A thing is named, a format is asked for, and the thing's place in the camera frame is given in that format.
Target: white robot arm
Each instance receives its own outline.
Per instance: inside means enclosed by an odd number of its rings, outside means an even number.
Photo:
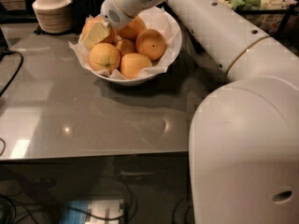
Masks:
[[[106,0],[116,28],[166,1],[229,83],[200,104],[190,132],[198,224],[299,221],[299,59],[216,0]]]

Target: cable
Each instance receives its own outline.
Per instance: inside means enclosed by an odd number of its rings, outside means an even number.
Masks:
[[[5,51],[3,51],[3,55],[12,55],[12,54],[18,54],[20,56],[20,62],[18,65],[17,70],[15,71],[15,73],[12,75],[12,77],[10,78],[10,80],[8,81],[8,83],[6,84],[6,86],[0,91],[0,97],[3,95],[3,93],[7,90],[7,88],[9,87],[10,83],[12,82],[12,80],[15,78],[15,76],[19,73],[21,66],[23,64],[24,58],[22,56],[22,54],[18,51],[15,50],[9,50],[6,49]]]
[[[14,221],[15,221],[15,219],[16,219],[16,216],[17,216],[17,207],[16,207],[15,203],[12,202],[12,200],[11,200],[10,198],[6,197],[6,196],[0,196],[0,199],[4,199],[5,201],[7,201],[7,202],[13,207],[13,212],[14,212],[14,214],[13,214],[13,216],[10,218],[11,220],[10,220],[10,222],[8,223],[8,224],[13,224]]]
[[[39,213],[39,212],[45,212],[45,210],[44,210],[44,209],[36,209],[36,210],[33,210],[33,211],[30,212],[30,214],[27,214],[27,215],[21,217],[20,219],[17,219],[13,224],[21,223],[21,222],[22,222],[23,220],[25,220],[26,218],[28,218],[28,217],[32,217],[32,215],[33,215],[34,213]]]
[[[0,141],[3,143],[3,148],[2,148],[2,150],[1,150],[1,152],[0,152],[0,156],[2,156],[3,153],[4,153],[4,151],[7,149],[7,143],[6,143],[6,141],[5,141],[4,139],[2,139],[2,138],[0,138]]]
[[[193,220],[191,220],[191,222],[189,221],[189,215],[193,216],[193,213],[190,213],[192,210],[193,210],[193,205],[192,203],[190,203],[189,199],[188,198],[182,198],[180,199],[176,205],[175,205],[175,208],[173,210],[173,213],[172,213],[172,220],[171,220],[171,223],[172,224],[178,224],[176,222],[176,213],[179,211],[179,206],[185,202],[186,204],[186,210],[184,210],[183,213],[181,213],[183,219],[181,220],[181,222],[183,222],[184,224],[190,224],[190,223],[194,223]]]
[[[38,224],[37,220],[35,219],[33,213],[28,209],[28,207],[26,205],[22,206],[28,213],[28,216],[30,216],[30,218],[34,221],[35,224]]]
[[[132,191],[130,190],[130,188],[123,182],[121,182],[119,179],[113,177],[113,176],[101,176],[100,178],[107,178],[107,179],[112,179],[114,181],[117,181],[121,184],[123,184],[123,186],[127,189],[128,193],[129,193],[129,196],[130,196],[130,201],[128,203],[128,211],[129,209],[132,207],[133,205],[133,193]],[[82,214],[85,214],[89,217],[93,217],[93,218],[96,218],[96,219],[99,219],[99,220],[104,220],[104,221],[114,221],[114,220],[120,220],[120,219],[123,219],[123,218],[126,218],[126,212],[124,212],[122,215],[118,216],[118,217],[112,217],[112,218],[109,218],[109,217],[99,217],[99,216],[96,216],[96,215],[93,215],[91,214],[90,212],[87,212],[87,211],[84,211],[82,209],[79,209],[79,208],[76,208],[76,207],[72,207],[72,206],[68,206],[68,205],[65,205],[64,206],[66,209],[69,209],[69,210],[73,210],[73,211],[77,211],[77,212],[80,212]]]

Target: green object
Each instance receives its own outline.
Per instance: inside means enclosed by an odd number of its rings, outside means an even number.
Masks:
[[[246,5],[250,5],[252,9],[261,7],[261,0],[243,0]]]
[[[231,0],[232,10],[236,11],[239,7],[245,5],[243,0]]]

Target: table surface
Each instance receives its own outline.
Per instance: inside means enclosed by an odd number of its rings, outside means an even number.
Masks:
[[[183,29],[182,52],[165,74],[124,87],[80,66],[69,48],[78,35],[37,35],[37,26],[1,25],[24,63],[0,98],[0,137],[6,142],[0,159],[188,151],[192,115],[217,82],[184,49]],[[17,55],[6,56],[2,77],[11,76],[18,62]]]

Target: white container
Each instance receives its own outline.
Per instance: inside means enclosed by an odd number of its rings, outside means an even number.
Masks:
[[[153,7],[146,9],[139,14],[147,28],[158,30],[165,38],[167,48],[164,55],[153,66],[144,68],[137,77],[133,79],[125,78],[119,70],[115,69],[110,75],[107,70],[93,71],[89,65],[89,50],[80,42],[70,48],[76,53],[77,58],[83,68],[90,70],[96,76],[109,82],[120,84],[122,86],[140,85],[150,79],[165,73],[169,65],[177,58],[182,44],[182,33],[177,21],[163,9]]]
[[[36,0],[32,7],[41,29],[45,32],[58,34],[75,26],[71,0]]]

